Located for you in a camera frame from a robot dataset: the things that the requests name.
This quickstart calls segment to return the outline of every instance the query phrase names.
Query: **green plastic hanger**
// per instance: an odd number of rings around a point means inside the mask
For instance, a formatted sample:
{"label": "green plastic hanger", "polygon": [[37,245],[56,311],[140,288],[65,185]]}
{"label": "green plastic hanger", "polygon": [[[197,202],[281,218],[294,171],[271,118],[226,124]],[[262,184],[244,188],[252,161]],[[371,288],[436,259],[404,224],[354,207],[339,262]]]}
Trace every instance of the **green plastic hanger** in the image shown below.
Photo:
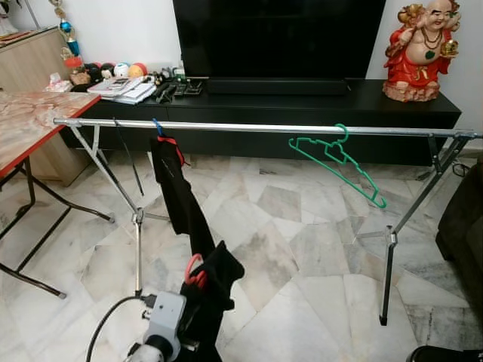
{"label": "green plastic hanger", "polygon": [[[384,207],[387,206],[387,203],[386,203],[386,199],[381,197],[380,200],[381,201],[377,201],[376,200],[376,197],[377,195],[379,194],[379,187],[377,187],[377,185],[374,183],[374,181],[371,179],[371,177],[368,175],[367,172],[365,172],[364,170],[361,169],[361,167],[359,166],[359,164],[354,160],[354,158],[350,157],[345,151],[344,151],[344,148],[342,146],[342,143],[346,142],[347,139],[349,138],[349,131],[347,130],[346,126],[344,126],[343,124],[341,123],[338,123],[336,124],[336,127],[340,127],[342,128],[346,134],[344,135],[344,138],[342,138],[341,140],[337,140],[335,142],[332,142],[332,143],[328,143],[328,142],[325,142],[325,141],[322,141],[322,140],[313,140],[311,138],[307,138],[307,137],[298,137],[296,140],[295,140],[295,145],[293,144],[294,142],[294,139],[293,138],[290,138],[288,140],[288,145],[300,152],[302,155],[310,158],[311,160],[317,162],[318,164],[320,164],[321,166],[327,168],[330,172],[332,172],[335,176],[339,177],[340,179],[344,180],[347,184],[351,185],[351,187],[354,188],[354,190],[356,190],[357,192],[359,192],[360,194],[364,195],[368,200],[370,200],[371,202],[373,202],[376,206],[378,206],[379,208],[383,209]],[[334,160],[336,161],[338,164],[346,164],[347,161],[351,161],[355,168],[357,169],[357,171],[362,175],[364,176],[368,181],[369,183],[371,184],[371,186],[373,187],[374,189],[374,193],[372,195],[369,195],[367,192],[365,192],[363,189],[361,189],[360,187],[358,187],[357,185],[355,185],[354,183],[352,183],[349,179],[347,179],[346,177],[344,177],[340,172],[334,170],[332,167],[330,167],[329,165],[325,164],[324,162],[318,160],[317,158],[315,158],[314,156],[308,154],[307,152],[303,151],[302,149],[299,148],[299,143],[300,142],[310,142],[311,144],[313,145],[324,145],[325,146],[325,155],[328,156],[331,160]],[[342,160],[340,160],[339,158],[331,155],[330,153],[330,149],[332,147],[339,147],[339,150],[340,150],[340,153],[344,156]]]}

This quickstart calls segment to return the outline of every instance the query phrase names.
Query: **electrical cable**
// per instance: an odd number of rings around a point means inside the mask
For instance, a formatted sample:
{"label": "electrical cable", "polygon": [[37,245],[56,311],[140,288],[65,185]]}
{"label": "electrical cable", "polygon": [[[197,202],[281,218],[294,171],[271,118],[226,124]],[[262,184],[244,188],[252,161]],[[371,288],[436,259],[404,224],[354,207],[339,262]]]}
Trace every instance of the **electrical cable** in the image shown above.
{"label": "electrical cable", "polygon": [[92,357],[92,351],[94,350],[94,345],[96,344],[96,339],[99,336],[100,330],[103,328],[104,324],[107,322],[107,318],[110,317],[110,315],[123,303],[129,301],[129,300],[144,300],[143,296],[128,296],[126,298],[123,298],[119,300],[116,304],[114,304],[110,310],[104,315],[103,319],[100,320],[99,325],[97,326],[96,330],[94,331],[94,334],[92,335],[91,338],[91,343],[89,343],[89,348],[88,348],[88,354],[87,357],[85,358],[86,362],[91,362],[91,357]]}
{"label": "electrical cable", "polygon": [[464,177],[466,176],[469,170],[470,170],[470,167],[466,166],[465,164],[461,164],[461,163],[453,164],[453,173],[456,176]]}

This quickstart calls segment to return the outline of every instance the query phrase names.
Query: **black cable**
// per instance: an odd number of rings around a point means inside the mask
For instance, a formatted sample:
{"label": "black cable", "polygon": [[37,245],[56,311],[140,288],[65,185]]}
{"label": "black cable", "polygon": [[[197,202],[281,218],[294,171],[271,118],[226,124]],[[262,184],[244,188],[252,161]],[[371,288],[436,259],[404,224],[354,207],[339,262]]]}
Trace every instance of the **black cable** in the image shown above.
{"label": "black cable", "polygon": [[137,174],[136,165],[134,164],[134,159],[132,158],[131,153],[129,152],[128,145],[126,145],[126,142],[124,141],[124,138],[122,137],[121,125],[119,124],[119,122],[117,122],[117,120],[115,118],[112,118],[112,120],[114,121],[115,130],[116,130],[116,133],[118,135],[118,138],[121,141],[122,145],[124,146],[124,150],[128,154],[129,161],[131,162],[131,166],[133,167],[134,178],[136,179],[137,187],[139,188],[141,196],[144,196],[143,186],[141,185],[141,180],[139,179],[139,175]]}
{"label": "black cable", "polygon": [[91,362],[91,356],[92,356],[92,351],[94,349],[94,345],[96,344],[96,339],[99,336],[100,330],[104,326],[104,324],[107,322],[107,318],[110,317],[110,315],[123,303],[133,300],[133,299],[138,299],[138,300],[143,300],[142,296],[128,296],[126,298],[121,299],[118,301],[116,304],[114,304],[110,310],[104,315],[103,319],[100,320],[99,325],[97,326],[96,330],[94,331],[94,334],[92,335],[91,338],[91,343],[89,343],[89,348],[88,348],[88,354],[87,357],[85,358],[86,362]]}
{"label": "black cable", "polygon": [[464,177],[466,176],[469,170],[470,170],[470,167],[466,166],[465,164],[461,164],[461,163],[453,164],[453,173],[456,176]]}

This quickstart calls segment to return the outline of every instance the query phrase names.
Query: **marble floor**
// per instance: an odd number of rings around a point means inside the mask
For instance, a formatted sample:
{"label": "marble floor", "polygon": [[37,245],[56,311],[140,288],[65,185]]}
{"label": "marble floor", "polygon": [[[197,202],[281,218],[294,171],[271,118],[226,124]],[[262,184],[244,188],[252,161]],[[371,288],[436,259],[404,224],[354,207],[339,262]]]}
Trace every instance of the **marble floor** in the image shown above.
{"label": "marble floor", "polygon": [[[125,155],[110,165],[134,201],[167,215],[149,158],[136,155],[145,195]],[[217,347],[225,362],[403,362],[418,345],[483,348],[452,264],[434,242],[438,219],[460,178],[448,172],[400,234],[389,325],[378,321],[384,241],[357,239],[382,230],[410,204],[426,167],[364,165],[381,188],[381,210],[311,161],[190,155],[184,173],[216,241],[245,266],[232,288]],[[369,188],[351,169],[340,171]],[[66,291],[60,300],[0,273],[0,361],[80,362],[99,319],[134,290],[134,228],[124,201],[90,166],[68,199],[114,213],[109,224],[73,211],[25,272]],[[0,260],[17,263],[63,207],[37,189],[35,208],[0,243]],[[17,179],[0,192],[0,227],[28,200]],[[143,225],[145,291],[178,291],[190,257],[188,238],[165,221]],[[146,330],[143,306],[122,306],[101,333],[93,361],[118,362]]]}

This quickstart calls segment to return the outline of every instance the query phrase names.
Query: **soundbar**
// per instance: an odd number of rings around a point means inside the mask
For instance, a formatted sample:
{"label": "soundbar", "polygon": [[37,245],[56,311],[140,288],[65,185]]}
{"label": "soundbar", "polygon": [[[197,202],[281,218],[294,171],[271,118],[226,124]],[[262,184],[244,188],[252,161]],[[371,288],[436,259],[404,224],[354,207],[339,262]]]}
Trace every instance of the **soundbar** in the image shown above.
{"label": "soundbar", "polygon": [[320,78],[209,78],[209,94],[265,94],[330,96],[344,95],[347,83],[343,79]]}

